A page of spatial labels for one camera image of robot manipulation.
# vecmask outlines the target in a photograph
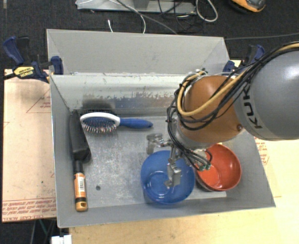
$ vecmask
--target blue clamp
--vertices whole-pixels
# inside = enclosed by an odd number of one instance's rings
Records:
[[[54,74],[62,75],[63,74],[63,65],[62,60],[59,56],[51,57],[51,63],[54,67]]]
[[[232,62],[231,60],[229,60],[226,63],[226,65],[225,65],[225,67],[224,67],[224,69],[222,71],[225,72],[225,73],[227,73],[227,74],[229,74],[229,72],[233,72],[234,69],[235,69],[235,63]]]
[[[249,65],[260,59],[265,54],[265,50],[261,45],[250,45],[247,56],[243,60],[243,65]]]
[[[37,79],[49,83],[48,74],[43,70],[51,65],[54,66],[54,74],[63,74],[62,60],[59,56],[51,58],[50,62],[39,64],[34,61],[31,62],[28,56],[28,37],[21,37],[16,41],[16,36],[11,36],[3,42],[3,49],[8,57],[15,61],[15,67],[12,77],[18,77],[20,79]]]

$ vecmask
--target blue hairbrush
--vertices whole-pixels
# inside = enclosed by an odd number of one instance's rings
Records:
[[[83,129],[92,133],[107,133],[116,130],[117,127],[133,129],[148,129],[153,123],[140,118],[120,118],[110,113],[93,112],[80,117]]]

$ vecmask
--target red bowl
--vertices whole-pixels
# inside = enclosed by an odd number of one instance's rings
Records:
[[[209,170],[197,171],[197,182],[208,191],[222,192],[234,188],[241,180],[239,159],[228,147],[214,144],[208,148],[212,154]]]

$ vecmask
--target brush bristles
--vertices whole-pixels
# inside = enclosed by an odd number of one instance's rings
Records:
[[[86,120],[82,123],[83,129],[88,133],[96,133],[96,134],[103,134],[103,133],[110,133],[117,129],[114,122],[107,121],[107,122],[87,122]]]

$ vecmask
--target clamp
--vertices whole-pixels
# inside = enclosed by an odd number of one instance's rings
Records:
[[[3,42],[5,53],[15,61],[15,66],[12,68],[13,73],[0,78],[0,82],[18,77],[19,79],[36,79],[49,83],[50,77],[44,71],[49,66],[54,67],[53,74],[63,74],[62,60],[59,56],[53,56],[49,62],[43,64],[39,63],[39,61],[31,61],[28,46],[28,36],[19,37],[18,39],[16,36],[11,36]]]

